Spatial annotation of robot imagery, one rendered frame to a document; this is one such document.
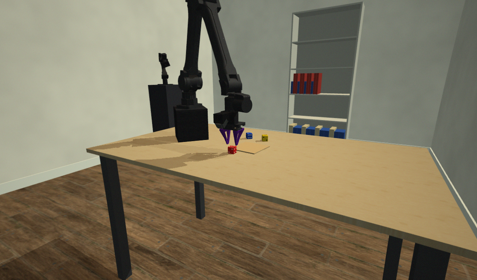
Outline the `tan square mat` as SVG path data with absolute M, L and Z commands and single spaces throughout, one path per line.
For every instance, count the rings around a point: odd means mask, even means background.
M 253 143 L 253 142 L 243 142 L 243 143 L 237 145 L 237 151 L 243 151 L 243 152 L 246 152 L 246 153 L 249 153 L 249 154 L 256 154 L 256 153 L 258 153 L 262 150 L 265 150 L 268 147 L 270 147 L 270 146 L 260 145 L 260 144 Z

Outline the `red dice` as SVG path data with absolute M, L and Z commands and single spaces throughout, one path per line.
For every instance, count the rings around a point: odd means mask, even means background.
M 228 147 L 228 154 L 235 154 L 237 152 L 237 146 L 229 146 Z

